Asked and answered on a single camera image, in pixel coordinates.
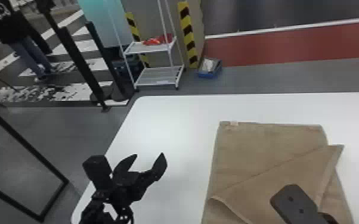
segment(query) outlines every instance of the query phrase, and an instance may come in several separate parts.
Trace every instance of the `towel tag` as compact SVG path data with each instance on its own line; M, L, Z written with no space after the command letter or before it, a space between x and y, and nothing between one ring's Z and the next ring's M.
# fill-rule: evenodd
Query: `towel tag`
M238 122L230 122L230 125L231 125L231 126L238 126L239 123L238 123Z

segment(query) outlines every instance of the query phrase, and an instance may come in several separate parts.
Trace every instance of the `sneaker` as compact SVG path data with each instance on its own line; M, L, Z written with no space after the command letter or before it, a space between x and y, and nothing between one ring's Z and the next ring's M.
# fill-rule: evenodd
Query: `sneaker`
M50 70L45 70L44 72L47 75L57 74L58 73L58 65L52 66Z
M48 76L36 77L34 79L35 83L42 83L42 82L46 82L47 80L49 80Z

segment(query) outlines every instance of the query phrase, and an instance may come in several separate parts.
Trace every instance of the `metal wall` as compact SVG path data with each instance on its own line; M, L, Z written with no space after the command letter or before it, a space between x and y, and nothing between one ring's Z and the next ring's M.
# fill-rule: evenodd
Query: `metal wall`
M207 35L359 18L359 0L202 0L202 9Z

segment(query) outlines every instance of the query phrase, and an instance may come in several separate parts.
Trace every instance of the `hazard stripe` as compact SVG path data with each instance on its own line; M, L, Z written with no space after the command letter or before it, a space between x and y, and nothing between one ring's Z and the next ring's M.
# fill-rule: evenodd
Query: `hazard stripe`
M126 20L128 21L129 28L131 28L131 33L132 33L132 37L134 38L134 41L140 42L141 35L139 33L137 24L135 22L135 17L133 15L133 13L126 13L125 17L126 17ZM145 54L141 54L140 58L141 58L141 61L143 61L143 63L145 63L145 66L147 68L150 68L149 59L147 58L147 56Z
M178 3L178 12L181 19L181 28L184 32L184 43L187 48L190 68L196 69L199 65L199 59L196 49L195 37L193 34L189 4L187 1Z

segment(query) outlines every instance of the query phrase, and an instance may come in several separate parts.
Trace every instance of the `jeans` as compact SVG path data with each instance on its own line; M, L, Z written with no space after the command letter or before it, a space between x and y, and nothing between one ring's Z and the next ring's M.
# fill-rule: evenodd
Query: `jeans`
M10 47L16 51L25 61L26 65L37 75L37 77L45 76L46 74L39 68L36 61L40 62L44 67L45 71L51 70L51 64L47 60L47 57L43 52L33 44L30 37L26 37L17 43L11 43Z

